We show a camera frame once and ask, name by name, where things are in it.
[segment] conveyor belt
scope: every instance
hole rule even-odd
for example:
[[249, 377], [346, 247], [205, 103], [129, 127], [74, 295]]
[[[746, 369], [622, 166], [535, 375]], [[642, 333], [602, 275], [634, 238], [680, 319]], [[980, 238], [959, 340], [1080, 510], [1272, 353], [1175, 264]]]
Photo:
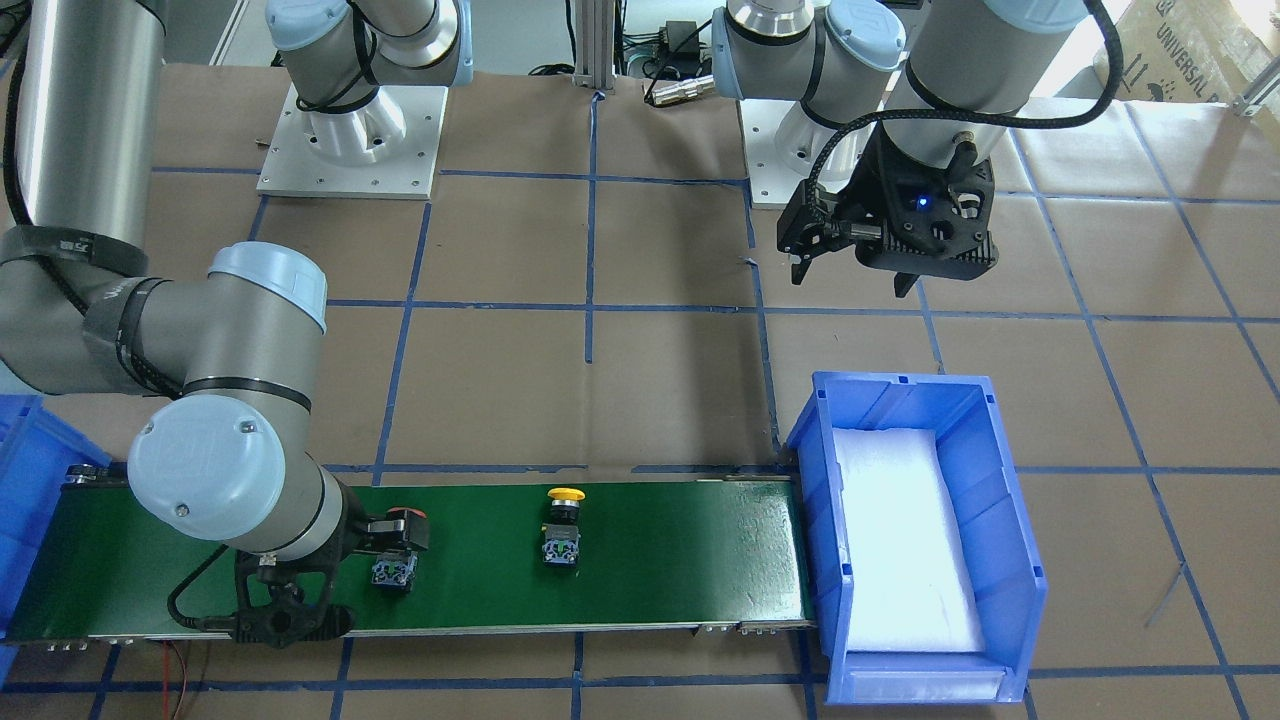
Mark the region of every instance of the conveyor belt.
[[[584, 486], [576, 570], [539, 555], [549, 487], [355, 488], [369, 512], [425, 510], [431, 542], [408, 596], [369, 584], [371, 557], [343, 564], [334, 602], [355, 609], [352, 634], [810, 624], [790, 483]], [[214, 548], [152, 518], [127, 488], [69, 488], [8, 642], [191, 635], [165, 597]], [[234, 610], [230, 556], [188, 588], [184, 612]]]

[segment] blue tape line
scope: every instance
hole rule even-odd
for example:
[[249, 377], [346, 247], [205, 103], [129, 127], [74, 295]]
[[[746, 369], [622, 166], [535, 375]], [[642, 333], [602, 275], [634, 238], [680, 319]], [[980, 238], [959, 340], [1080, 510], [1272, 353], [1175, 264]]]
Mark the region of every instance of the blue tape line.
[[790, 475], [796, 468], [790, 465], [636, 465], [631, 468], [635, 475]]
[[942, 360], [942, 346], [938, 345], [938, 331], [933, 327], [933, 313], [929, 310], [929, 296], [924, 292], [924, 278], [915, 282], [915, 293], [920, 296], [920, 314], [924, 316], [924, 331], [929, 333], [933, 347], [933, 360], [938, 364], [938, 374], [947, 374], [947, 364]]
[[796, 647], [800, 651], [800, 676], [804, 678], [805, 720], [818, 720], [818, 698], [813, 689], [813, 655], [809, 646], [809, 632], [795, 630]]
[[1023, 691], [1023, 707], [1027, 708], [1027, 720], [1039, 720], [1039, 711], [1036, 710], [1036, 698], [1032, 697], [1032, 685], [1027, 684], [1027, 689]]
[[506, 170], [440, 170], [442, 176], [458, 176], [470, 178], [520, 178], [520, 179], [568, 179], [585, 181], [590, 176], [580, 173], [520, 173]]
[[769, 322], [764, 313], [764, 287], [760, 283], [760, 266], [750, 264], [751, 290], [755, 292], [755, 328], [760, 336], [760, 361], [764, 374], [764, 402], [769, 409], [769, 443], [773, 454], [782, 452], [781, 432], [778, 429], [778, 402], [773, 388], [773, 360], [769, 356]]
[[[1190, 678], [1224, 675], [1280, 675], [1280, 665], [1153, 665], [1153, 666], [1111, 666], [1111, 667], [1039, 667], [1032, 669], [1034, 680], [1093, 679], [1093, 678]], [[813, 673], [801, 674], [762, 674], [762, 675], [631, 675], [582, 680], [586, 688], [618, 687], [687, 687], [687, 685], [804, 685], [820, 683], [824, 678]], [[366, 680], [241, 680], [218, 682], [198, 680], [188, 684], [189, 692], [346, 692], [357, 691], [431, 691], [431, 689], [572, 689], [573, 678], [384, 678]], [[110, 693], [156, 693], [163, 688], [157, 680], [150, 682], [28, 682], [8, 683], [5, 693], [12, 694], [55, 694], [90, 693], [102, 691]]]
[[257, 240], [257, 233], [262, 229], [262, 219], [266, 218], [266, 205], [270, 201], [268, 196], [262, 196], [257, 201], [257, 211], [253, 213], [253, 224], [248, 227], [248, 240]]
[[[596, 104], [595, 97], [591, 99], [591, 106]], [[643, 184], [718, 184], [726, 187], [745, 187], [746, 181], [740, 178], [648, 178], [640, 176], [602, 176], [596, 173], [596, 165], [594, 161], [590, 163], [590, 172], [582, 173], [524, 173], [524, 172], [509, 172], [509, 170], [440, 170], [442, 176], [456, 176], [456, 177], [472, 177], [472, 178], [499, 178], [499, 179], [558, 179], [558, 181], [598, 181], [598, 182], [618, 182], [618, 183], [643, 183]]]
[[180, 168], [180, 167], [159, 165], [159, 167], [151, 168], [151, 172], [152, 173], [186, 173], [186, 174], [197, 174], [197, 176], [256, 176], [256, 174], [260, 174], [262, 170], [261, 170], [261, 168], [251, 170], [248, 168]]
[[1156, 169], [1156, 174], [1160, 177], [1160, 183], [1165, 186], [1165, 192], [1169, 193], [1169, 199], [1172, 200], [1174, 209], [1178, 210], [1178, 217], [1181, 219], [1183, 227], [1187, 228], [1187, 234], [1190, 236], [1192, 245], [1196, 246], [1196, 252], [1199, 255], [1201, 261], [1204, 263], [1204, 269], [1208, 270], [1210, 279], [1213, 281], [1213, 287], [1216, 287], [1217, 293], [1222, 296], [1226, 311], [1231, 315], [1236, 328], [1240, 331], [1240, 337], [1244, 338], [1244, 345], [1248, 346], [1249, 354], [1253, 355], [1253, 361], [1257, 363], [1258, 370], [1261, 370], [1262, 377], [1266, 378], [1267, 386], [1271, 388], [1271, 396], [1275, 397], [1276, 402], [1280, 402], [1280, 386], [1276, 386], [1276, 379], [1271, 375], [1271, 370], [1268, 370], [1267, 364], [1262, 361], [1262, 354], [1258, 352], [1257, 345], [1253, 343], [1253, 338], [1249, 336], [1249, 329], [1240, 322], [1240, 314], [1235, 310], [1235, 304], [1231, 302], [1231, 296], [1226, 292], [1226, 286], [1222, 284], [1222, 278], [1219, 277], [1217, 270], [1213, 268], [1213, 263], [1208, 258], [1208, 251], [1204, 250], [1204, 243], [1201, 242], [1199, 234], [1192, 225], [1190, 217], [1187, 214], [1187, 208], [1183, 206], [1181, 201], [1178, 199], [1178, 193], [1174, 192], [1174, 186], [1169, 182], [1169, 176], [1165, 173], [1165, 168], [1161, 167], [1160, 160], [1156, 159], [1156, 154], [1152, 151], [1151, 143], [1147, 142], [1146, 133], [1143, 133], [1142, 128], [1138, 126], [1133, 109], [1126, 105], [1125, 110], [1129, 115], [1129, 124], [1133, 126], [1134, 133], [1138, 136], [1138, 143], [1142, 145], [1143, 152], [1147, 154], [1147, 159]]
[[1280, 475], [1280, 468], [1206, 468], [1138, 465], [1019, 465], [1025, 475]]
[[573, 633], [573, 694], [570, 700], [570, 720], [582, 720], [582, 660], [585, 655], [585, 634]]
[[1084, 678], [1165, 678], [1221, 675], [1219, 665], [1137, 665], [1125, 667], [1033, 667], [1033, 680], [1068, 680]]
[[582, 325], [582, 361], [588, 365], [595, 359], [595, 209], [596, 190], [599, 178], [596, 177], [596, 163], [599, 161], [599, 104], [604, 100], [603, 92], [591, 95], [591, 135], [590, 135], [590, 160], [586, 195], [586, 311]]
[[333, 691], [333, 705], [329, 707], [329, 720], [342, 720], [342, 701], [347, 689], [347, 673], [351, 670], [351, 651], [355, 641], [342, 639], [342, 660], [338, 662], [338, 687]]
[[403, 307], [404, 302], [399, 300], [329, 300], [326, 302], [329, 307]]
[[[1169, 197], [1153, 195], [1092, 195], [1080, 192], [1027, 192], [1025, 190], [1002, 190], [998, 195], [1006, 197], [1044, 197], [1046, 200], [1094, 200], [1102, 202], [1169, 202]], [[1280, 200], [1244, 200], [1244, 199], [1215, 199], [1215, 197], [1178, 197], [1171, 196], [1190, 205], [1280, 205]]]
[[404, 348], [408, 346], [408, 329], [413, 320], [413, 295], [417, 292], [417, 278], [422, 272], [422, 258], [426, 255], [426, 233], [431, 224], [431, 204], [422, 206], [422, 223], [417, 233], [417, 249], [413, 251], [413, 268], [410, 270], [408, 290], [404, 293], [404, 315], [401, 318], [399, 336], [396, 340], [396, 359], [392, 363], [392, 377], [387, 387], [387, 407], [383, 411], [383, 429], [378, 436], [378, 455], [374, 459], [374, 478], [370, 484], [383, 484], [383, 465], [387, 462], [387, 443], [392, 436], [392, 423], [396, 419], [396, 401], [399, 396], [401, 372], [404, 368]]
[[88, 720], [99, 720], [102, 716], [102, 705], [106, 702], [106, 693], [111, 692], [111, 676], [115, 675], [115, 665], [119, 661], [120, 646], [111, 646], [111, 651], [106, 653], [106, 666], [102, 667], [97, 692], [93, 694], [93, 706], [88, 711]]
[[746, 211], [746, 249], [755, 250], [755, 223], [751, 222], [751, 186], [742, 184], [742, 208]]
[[[1129, 432], [1129, 438], [1133, 441], [1133, 448], [1138, 454], [1138, 462], [1143, 469], [1149, 468], [1151, 462], [1147, 460], [1147, 452], [1142, 446], [1142, 438], [1138, 436], [1138, 428], [1134, 424], [1133, 415], [1129, 413], [1129, 406], [1124, 400], [1124, 395], [1120, 392], [1120, 383], [1116, 379], [1115, 370], [1111, 366], [1111, 361], [1107, 359], [1106, 350], [1102, 347], [1102, 338], [1098, 334], [1093, 316], [1089, 314], [1089, 306], [1084, 301], [1084, 295], [1080, 292], [1080, 286], [1075, 279], [1075, 272], [1071, 269], [1070, 260], [1066, 256], [1066, 250], [1062, 246], [1062, 240], [1057, 233], [1057, 227], [1053, 224], [1053, 218], [1048, 213], [1048, 205], [1044, 202], [1044, 196], [1041, 195], [1039, 184], [1036, 181], [1036, 176], [1032, 173], [1030, 164], [1027, 161], [1027, 154], [1023, 151], [1021, 143], [1018, 137], [1010, 135], [1012, 140], [1014, 150], [1018, 154], [1019, 161], [1027, 172], [1028, 182], [1032, 186], [1032, 191], [1036, 193], [1036, 201], [1039, 205], [1041, 214], [1044, 218], [1044, 224], [1048, 228], [1050, 237], [1053, 240], [1053, 249], [1057, 251], [1059, 259], [1062, 263], [1062, 269], [1066, 272], [1068, 282], [1071, 286], [1071, 292], [1075, 295], [1075, 301], [1080, 306], [1080, 314], [1084, 315], [1084, 324], [1089, 329], [1089, 337], [1093, 340], [1093, 346], [1097, 350], [1098, 360], [1102, 363], [1102, 372], [1107, 377], [1107, 383], [1111, 386], [1111, 393], [1115, 396], [1116, 406], [1120, 409], [1120, 416], [1124, 419], [1125, 428]], [[1161, 521], [1165, 524], [1165, 532], [1169, 534], [1169, 541], [1172, 543], [1174, 555], [1178, 561], [1183, 564], [1184, 577], [1187, 579], [1187, 587], [1192, 593], [1192, 598], [1196, 601], [1196, 609], [1199, 611], [1201, 621], [1204, 624], [1204, 632], [1208, 634], [1210, 643], [1213, 646], [1213, 653], [1217, 657], [1219, 666], [1225, 674], [1228, 688], [1231, 691], [1231, 698], [1235, 701], [1235, 707], [1240, 712], [1242, 720], [1247, 720], [1248, 711], [1244, 708], [1244, 700], [1240, 697], [1240, 689], [1235, 684], [1235, 678], [1231, 676], [1230, 670], [1228, 670], [1226, 653], [1222, 650], [1222, 643], [1217, 637], [1217, 632], [1213, 629], [1213, 621], [1208, 615], [1208, 607], [1204, 606], [1204, 598], [1199, 593], [1199, 585], [1196, 583], [1194, 573], [1192, 571], [1190, 564], [1187, 562], [1187, 555], [1183, 552], [1181, 541], [1178, 538], [1178, 530], [1174, 528], [1172, 518], [1169, 515], [1169, 509], [1165, 506], [1165, 500], [1160, 493], [1160, 487], [1156, 484], [1156, 477], [1153, 473], [1147, 470], [1144, 473], [1147, 478], [1147, 484], [1151, 488], [1151, 495], [1155, 498], [1156, 509], [1160, 511]]]

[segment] black tape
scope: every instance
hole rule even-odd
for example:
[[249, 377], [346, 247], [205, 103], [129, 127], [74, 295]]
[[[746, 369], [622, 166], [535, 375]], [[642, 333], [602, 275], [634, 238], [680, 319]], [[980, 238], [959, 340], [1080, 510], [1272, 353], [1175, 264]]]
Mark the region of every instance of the black tape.
[[147, 273], [147, 255], [128, 242], [72, 228], [18, 225], [0, 236], [0, 265], [26, 258], [84, 263], [134, 278]]
[[192, 380], [183, 386], [182, 393], [191, 395], [202, 389], [246, 389], [250, 392], [261, 392], [264, 395], [274, 395], [276, 397], [283, 397], [289, 402], [296, 402], [306, 409], [307, 413], [311, 411], [311, 398], [302, 395], [301, 392], [282, 386], [279, 383], [273, 383], [268, 380], [255, 380], [250, 378], [205, 378], [201, 380]]

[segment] grid line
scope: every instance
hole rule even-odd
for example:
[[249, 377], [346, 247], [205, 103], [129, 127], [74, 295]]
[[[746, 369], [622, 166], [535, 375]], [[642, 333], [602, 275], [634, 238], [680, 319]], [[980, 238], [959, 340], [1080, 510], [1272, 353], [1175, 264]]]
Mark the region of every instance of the grid line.
[[374, 457], [374, 478], [371, 484], [383, 484], [383, 465], [387, 464], [387, 443], [390, 441], [392, 423], [396, 419], [396, 401], [399, 396], [399, 379], [404, 369], [404, 348], [408, 346], [410, 325], [413, 320], [413, 295], [417, 292], [417, 278], [422, 272], [426, 255], [426, 233], [431, 225], [431, 204], [422, 206], [422, 223], [417, 233], [417, 249], [413, 251], [413, 268], [410, 270], [408, 290], [404, 295], [404, 314], [401, 318], [399, 336], [396, 340], [396, 359], [392, 361], [392, 377], [387, 383], [387, 407], [383, 411], [383, 429], [378, 437], [378, 455]]
[[329, 706], [329, 720], [342, 720], [342, 701], [347, 692], [347, 674], [351, 671], [351, 651], [355, 641], [342, 638], [342, 660], [338, 661], [338, 680], [333, 689], [333, 705]]
[[[119, 646], [113, 647], [114, 653]], [[1033, 680], [1094, 680], [1107, 678], [1193, 678], [1233, 675], [1280, 675], [1280, 665], [1117, 665], [1097, 667], [1033, 667]], [[824, 683], [813, 673], [758, 673], [745, 675], [618, 675], [580, 679], [582, 688], [673, 688], [728, 685], [805, 685]], [[346, 680], [193, 680], [188, 692], [367, 692], [367, 691], [488, 691], [488, 689], [572, 689], [575, 678], [378, 678]], [[6, 683], [5, 694], [55, 693], [157, 693], [160, 680], [17, 682]]]
[[[1027, 181], [1032, 187], [1032, 192], [1036, 193], [1036, 204], [1039, 206], [1041, 214], [1044, 218], [1050, 237], [1053, 241], [1053, 249], [1062, 264], [1062, 269], [1066, 272], [1066, 279], [1071, 286], [1071, 292], [1075, 295], [1075, 301], [1080, 307], [1080, 314], [1084, 316], [1084, 324], [1089, 331], [1089, 337], [1093, 340], [1093, 347], [1098, 354], [1098, 360], [1102, 363], [1102, 370], [1107, 377], [1107, 383], [1111, 386], [1111, 393], [1120, 410], [1120, 416], [1124, 419], [1125, 429], [1129, 432], [1129, 438], [1133, 441], [1133, 448], [1138, 454], [1138, 461], [1143, 469], [1147, 469], [1149, 462], [1147, 461], [1147, 452], [1143, 448], [1142, 438], [1138, 434], [1138, 427], [1134, 424], [1133, 415], [1129, 413], [1129, 406], [1124, 400], [1124, 395], [1120, 392], [1120, 383], [1116, 379], [1115, 369], [1107, 359], [1106, 348], [1102, 346], [1102, 337], [1098, 334], [1093, 315], [1089, 314], [1089, 306], [1084, 300], [1083, 292], [1080, 291], [1080, 284], [1075, 278], [1075, 272], [1071, 269], [1066, 249], [1062, 246], [1062, 238], [1059, 236], [1057, 227], [1048, 211], [1048, 204], [1046, 202], [1044, 196], [1039, 193], [1039, 183], [1032, 172], [1030, 163], [1027, 160], [1027, 154], [1023, 151], [1021, 143], [1012, 133], [1010, 133], [1010, 140], [1012, 141], [1014, 151], [1018, 154], [1018, 160], [1023, 165], [1023, 170], [1027, 173]], [[1199, 611], [1201, 621], [1204, 624], [1204, 632], [1208, 634], [1210, 643], [1213, 646], [1213, 653], [1217, 656], [1219, 667], [1226, 680], [1228, 689], [1231, 692], [1231, 700], [1235, 702], [1235, 708], [1240, 714], [1240, 720], [1249, 720], [1249, 712], [1244, 707], [1244, 698], [1240, 696], [1240, 688], [1235, 683], [1235, 678], [1231, 675], [1228, 666], [1226, 652], [1222, 650], [1222, 642], [1217, 637], [1217, 630], [1213, 628], [1213, 620], [1210, 618], [1208, 607], [1204, 605], [1204, 598], [1201, 596], [1199, 585], [1196, 583], [1196, 577], [1192, 573], [1190, 564], [1187, 561], [1187, 556], [1183, 552], [1181, 541], [1178, 538], [1178, 530], [1174, 528], [1172, 518], [1169, 515], [1169, 509], [1165, 506], [1164, 497], [1160, 493], [1160, 487], [1156, 484], [1156, 477], [1149, 470], [1144, 473], [1144, 477], [1151, 489], [1152, 498], [1156, 502], [1156, 509], [1160, 511], [1161, 521], [1165, 524], [1165, 532], [1169, 534], [1174, 555], [1178, 557], [1178, 561], [1183, 568], [1183, 577], [1187, 579], [1187, 587], [1192, 593], [1192, 598], [1196, 601], [1196, 609]]]
[[1204, 243], [1201, 242], [1199, 234], [1192, 225], [1192, 219], [1187, 214], [1187, 208], [1183, 206], [1181, 201], [1178, 199], [1178, 193], [1174, 191], [1172, 183], [1169, 182], [1169, 174], [1165, 173], [1165, 168], [1160, 164], [1155, 151], [1152, 151], [1151, 143], [1147, 141], [1147, 135], [1142, 132], [1142, 127], [1138, 126], [1138, 120], [1133, 114], [1133, 108], [1125, 105], [1125, 114], [1129, 118], [1129, 124], [1133, 126], [1134, 133], [1138, 136], [1138, 143], [1142, 145], [1142, 151], [1147, 154], [1147, 160], [1151, 161], [1151, 167], [1155, 168], [1156, 176], [1160, 177], [1160, 183], [1165, 186], [1165, 192], [1169, 193], [1166, 200], [1172, 202], [1174, 210], [1178, 211], [1178, 217], [1181, 219], [1183, 227], [1187, 228], [1187, 234], [1192, 238], [1192, 245], [1196, 246], [1197, 255], [1199, 255], [1201, 261], [1204, 263], [1204, 269], [1208, 270], [1208, 275], [1213, 281], [1213, 287], [1216, 287], [1219, 295], [1222, 296], [1226, 311], [1231, 315], [1231, 319], [1235, 320], [1235, 325], [1240, 331], [1240, 337], [1244, 338], [1244, 345], [1248, 346], [1249, 354], [1253, 355], [1253, 361], [1258, 364], [1258, 370], [1261, 370], [1262, 377], [1266, 378], [1267, 386], [1271, 388], [1271, 396], [1276, 398], [1276, 402], [1280, 402], [1280, 387], [1276, 386], [1275, 378], [1272, 378], [1271, 372], [1267, 370], [1267, 364], [1262, 361], [1262, 354], [1258, 352], [1258, 346], [1253, 343], [1253, 338], [1249, 336], [1249, 329], [1240, 322], [1240, 314], [1235, 311], [1235, 302], [1231, 302], [1231, 296], [1226, 292], [1226, 286], [1222, 284], [1222, 278], [1217, 274], [1217, 269], [1213, 268], [1213, 263], [1208, 258], [1208, 251], [1204, 250]]

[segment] wire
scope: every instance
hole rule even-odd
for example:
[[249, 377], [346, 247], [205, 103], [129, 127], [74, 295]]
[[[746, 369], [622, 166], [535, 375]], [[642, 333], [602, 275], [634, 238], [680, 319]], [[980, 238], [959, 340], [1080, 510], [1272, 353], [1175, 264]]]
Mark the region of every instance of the wire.
[[169, 641], [160, 641], [160, 648], [163, 652], [164, 679], [160, 683], [160, 717], [169, 720], [173, 717], [169, 715]]
[[[675, 56], [675, 55], [676, 55], [677, 53], [680, 53], [681, 50], [684, 50], [684, 49], [685, 49], [685, 45], [689, 45], [689, 41], [690, 41], [690, 40], [692, 40], [692, 38], [698, 37], [699, 35], [701, 35], [701, 32], [703, 32], [704, 29], [707, 29], [707, 26], [709, 26], [709, 24], [712, 24], [712, 20], [710, 20], [710, 19], [708, 18], [708, 20], [707, 20], [705, 23], [703, 23], [703, 24], [698, 26], [698, 29], [695, 29], [694, 32], [691, 32], [691, 33], [689, 33], [687, 36], [685, 36], [685, 38], [680, 41], [680, 45], [676, 45], [675, 47], [668, 47], [668, 49], [667, 49], [667, 53], [664, 53], [664, 54], [663, 54], [663, 58], [662, 58], [662, 61], [659, 61], [659, 63], [654, 63], [654, 65], [657, 65], [657, 67], [658, 67], [659, 69], [658, 69], [658, 72], [657, 72], [655, 74], [654, 74], [654, 78], [653, 78], [653, 82], [650, 82], [650, 83], [649, 83], [649, 90], [646, 90], [646, 91], [645, 91], [645, 94], [644, 94], [644, 101], [645, 101], [646, 104], [649, 104], [649, 105], [654, 105], [654, 100], [653, 100], [653, 88], [658, 86], [658, 76], [660, 76], [660, 74], [663, 73], [663, 70], [666, 70], [666, 69], [667, 69], [667, 68], [669, 67], [669, 65], [667, 64], [667, 61], [668, 61], [668, 60], [669, 60], [669, 59], [671, 59], [672, 56]], [[676, 74], [678, 76], [678, 74], [680, 74], [680, 70], [676, 70]]]
[[549, 65], [538, 65], [536, 68], [529, 70], [531, 76], [571, 76], [573, 74], [573, 65], [566, 63], [552, 63]]
[[573, 5], [570, 0], [564, 0], [564, 29], [568, 31], [568, 53], [573, 58], [573, 65], [577, 65], [577, 37], [573, 35]]
[[191, 583], [195, 583], [196, 578], [204, 575], [205, 570], [207, 570], [210, 565], [216, 562], [218, 559], [221, 557], [224, 552], [227, 552], [227, 546], [225, 544], [218, 546], [218, 550], [215, 550], [212, 555], [210, 555], [209, 557], [205, 559], [204, 562], [197, 565], [196, 569], [192, 570], [189, 575], [183, 578], [183, 580], [178, 583], [178, 587], [173, 588], [173, 592], [169, 593], [169, 600], [166, 602], [166, 606], [169, 609], [169, 616], [173, 618], [174, 623], [182, 625], [183, 628], [187, 628], [188, 630], [200, 629], [198, 626], [200, 620], [189, 615], [183, 615], [182, 611], [178, 610], [178, 598], [182, 596], [183, 592], [186, 592], [188, 587], [191, 587]]
[[187, 659], [178, 650], [178, 644], [173, 641], [166, 641], [169, 647], [173, 648], [173, 653], [178, 656], [178, 665], [182, 667], [182, 689], [178, 691], [178, 702], [173, 705], [173, 715], [168, 720], [177, 720], [178, 712], [182, 711], [182, 701], [187, 697]]
[[1084, 0], [1085, 8], [1093, 15], [1093, 20], [1102, 31], [1103, 46], [1107, 51], [1107, 85], [1092, 108], [1079, 115], [1066, 118], [1020, 118], [1015, 115], [993, 115], [988, 113], [974, 113], [969, 110], [881, 110], [869, 113], [849, 123], [845, 123], [831, 136], [831, 140], [822, 146], [822, 150], [813, 159], [813, 169], [809, 170], [808, 188], [805, 191], [805, 204], [815, 208], [818, 204], [818, 177], [827, 159], [835, 152], [836, 146], [852, 132], [884, 120], [955, 120], [963, 123], [975, 123], [1018, 129], [1066, 129], [1088, 124], [1102, 115], [1115, 100], [1120, 88], [1120, 78], [1124, 74], [1124, 46], [1120, 42], [1120, 33], [1116, 31], [1111, 15], [1107, 14], [1102, 0]]

